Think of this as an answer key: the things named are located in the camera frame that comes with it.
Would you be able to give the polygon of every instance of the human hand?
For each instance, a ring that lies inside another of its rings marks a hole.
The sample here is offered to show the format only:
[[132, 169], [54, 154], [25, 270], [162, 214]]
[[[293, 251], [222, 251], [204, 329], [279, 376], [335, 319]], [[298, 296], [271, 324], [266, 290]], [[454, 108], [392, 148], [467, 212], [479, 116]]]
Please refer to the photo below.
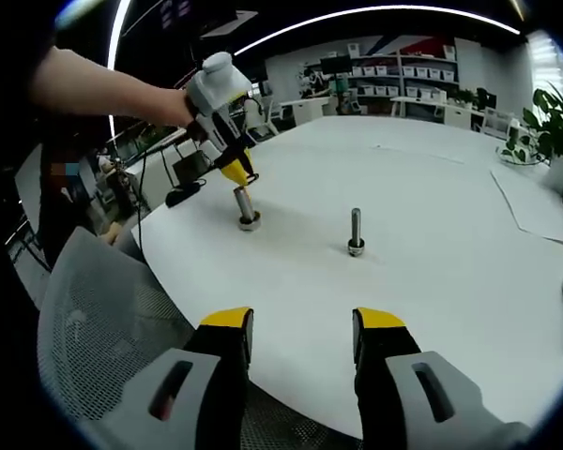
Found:
[[188, 93], [185, 89], [163, 89], [163, 91], [162, 113], [164, 123], [186, 128], [194, 120], [186, 104]]

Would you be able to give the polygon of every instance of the black device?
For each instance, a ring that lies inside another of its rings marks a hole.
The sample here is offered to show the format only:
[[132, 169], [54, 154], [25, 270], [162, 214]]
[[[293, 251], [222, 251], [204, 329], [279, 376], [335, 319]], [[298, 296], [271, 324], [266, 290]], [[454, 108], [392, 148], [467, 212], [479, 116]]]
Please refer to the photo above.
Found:
[[177, 204], [182, 203], [189, 197], [194, 195], [200, 190], [201, 184], [198, 182], [186, 183], [182, 185], [175, 186], [169, 191], [167, 197], [165, 197], [165, 204], [168, 208], [173, 208]]
[[323, 58], [321, 60], [321, 71], [325, 75], [346, 73], [353, 71], [353, 62], [350, 56], [336, 56], [335, 58]]
[[484, 111], [486, 108], [496, 109], [496, 96], [490, 94], [483, 87], [478, 88], [478, 101], [480, 111]]
[[180, 159], [173, 165], [177, 181], [182, 185], [192, 183], [207, 173], [210, 169], [205, 154], [198, 150], [191, 155]]

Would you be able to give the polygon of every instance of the ceiling light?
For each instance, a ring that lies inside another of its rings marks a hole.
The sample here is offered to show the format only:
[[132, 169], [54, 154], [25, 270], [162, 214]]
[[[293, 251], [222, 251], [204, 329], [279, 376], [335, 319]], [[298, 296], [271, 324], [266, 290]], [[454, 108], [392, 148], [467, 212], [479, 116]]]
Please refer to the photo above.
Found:
[[[116, 9], [116, 14], [114, 15], [113, 31], [111, 31], [111, 41], [109, 43], [109, 55], [106, 62], [106, 67], [110, 70], [114, 70], [114, 62], [116, 61], [116, 51], [119, 47], [119, 37], [121, 36], [121, 29], [123, 28], [123, 22], [125, 21], [125, 16], [128, 14], [129, 4], [131, 0], [120, 0], [119, 6]], [[109, 125], [111, 126], [111, 136], [114, 140], [114, 119], [109, 115]]]
[[310, 25], [311, 23], [317, 23], [321, 21], [325, 21], [327, 19], [333, 19], [335, 17], [346, 16], [348, 14], [356, 14], [358, 12], [373, 12], [373, 11], [388, 11], [388, 10], [417, 10], [417, 11], [431, 11], [431, 12], [444, 12], [447, 14], [454, 14], [457, 16], [466, 17], [468, 19], [474, 19], [476, 21], [486, 22], [490, 25], [497, 26], [502, 28], [503, 30], [509, 31], [514, 35], [519, 35], [520, 31], [512, 28], [508, 25], [505, 25], [501, 22], [494, 21], [492, 19], [488, 19], [487, 17], [480, 16], [478, 14], [474, 14], [472, 12], [460, 11], [458, 9], [450, 9], [448, 7], [425, 7], [425, 6], [416, 6], [416, 5], [383, 5], [379, 7], [358, 7], [356, 9], [347, 9], [345, 11], [339, 12], [332, 12], [331, 14], [326, 14], [325, 16], [315, 17], [313, 19], [308, 19], [307, 21], [297, 23], [296, 25], [287, 26], [280, 31], [276, 31], [275, 33], [270, 34], [269, 36], [265, 36], [260, 38], [257, 41], [254, 41], [252, 44], [247, 45], [246, 47], [238, 50], [234, 53], [234, 56], [238, 56], [239, 54], [245, 52], [246, 50], [250, 50], [253, 47], [256, 47], [263, 42], [273, 39], [279, 35], [287, 33], [288, 31], [296, 30], [301, 26]]
[[[117, 7], [116, 14], [114, 16], [113, 22], [113, 31], [111, 32], [111, 41], [109, 43], [109, 55], [108, 55], [108, 62], [107, 68], [110, 70], [114, 69], [114, 62], [116, 61], [116, 52], [119, 46], [119, 38], [121, 36], [121, 29], [123, 28], [123, 22], [125, 21], [125, 16], [128, 13], [129, 4], [131, 0], [120, 0], [119, 6]], [[341, 17], [348, 14], [356, 14], [358, 12], [373, 12], [373, 11], [385, 11], [385, 10], [419, 10], [419, 11], [431, 11], [431, 12], [444, 12], [447, 14], [454, 14], [457, 16], [466, 17], [469, 19], [474, 19], [481, 22], [489, 23], [490, 25], [497, 26], [502, 28], [503, 30], [509, 31], [514, 35], [519, 35], [519, 30], [512, 28], [508, 25], [505, 25], [501, 22], [494, 21], [492, 19], [488, 19], [487, 17], [480, 16], [478, 14], [474, 14], [472, 12], [460, 11], [458, 9], [450, 9], [448, 7], [426, 7], [426, 6], [416, 6], [416, 5], [383, 5], [379, 7], [358, 7], [356, 9], [347, 9], [345, 11], [339, 12], [332, 12], [331, 14], [326, 14], [325, 16], [315, 17], [313, 19], [308, 19], [307, 21], [297, 23], [295, 25], [287, 26], [280, 31], [276, 31], [268, 36], [262, 37], [259, 40], [253, 42], [252, 44], [247, 45], [246, 47], [238, 50], [234, 53], [234, 56], [238, 56], [239, 54], [249, 50], [253, 47], [256, 47], [263, 42], [273, 39], [283, 33], [287, 33], [288, 31], [296, 30], [301, 26], [310, 25], [311, 23], [317, 23], [324, 21], [326, 19], [333, 19], [335, 17]], [[109, 115], [109, 124], [111, 126], [111, 135], [114, 139], [114, 119], [111, 115]]]

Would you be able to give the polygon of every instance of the black cable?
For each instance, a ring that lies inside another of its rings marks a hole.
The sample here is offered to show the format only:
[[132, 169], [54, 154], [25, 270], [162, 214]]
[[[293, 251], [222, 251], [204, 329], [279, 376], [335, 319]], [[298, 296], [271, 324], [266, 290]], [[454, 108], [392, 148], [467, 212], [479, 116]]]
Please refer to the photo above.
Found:
[[147, 154], [144, 154], [144, 161], [142, 163], [142, 175], [140, 175], [140, 201], [138, 202], [138, 241], [140, 241], [140, 253], [144, 256], [144, 246], [142, 245], [142, 186], [144, 185], [144, 175], [146, 173], [146, 158]]
[[169, 173], [169, 168], [167, 167], [167, 162], [165, 161], [165, 154], [162, 148], [160, 149], [160, 157], [162, 158], [162, 165], [165, 167], [165, 171], [167, 172], [167, 178], [169, 178], [169, 183], [171, 183], [171, 187], [174, 188], [175, 184], [173, 182], [173, 178], [171, 177], [171, 174]]

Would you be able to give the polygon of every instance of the human arm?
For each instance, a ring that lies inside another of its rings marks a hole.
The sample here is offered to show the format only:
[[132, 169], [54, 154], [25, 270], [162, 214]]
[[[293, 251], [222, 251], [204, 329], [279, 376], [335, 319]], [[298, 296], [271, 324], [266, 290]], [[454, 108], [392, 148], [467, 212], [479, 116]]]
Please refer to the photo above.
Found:
[[70, 50], [51, 47], [29, 86], [32, 102], [53, 111], [126, 115], [155, 125], [186, 127], [186, 92], [141, 82]]

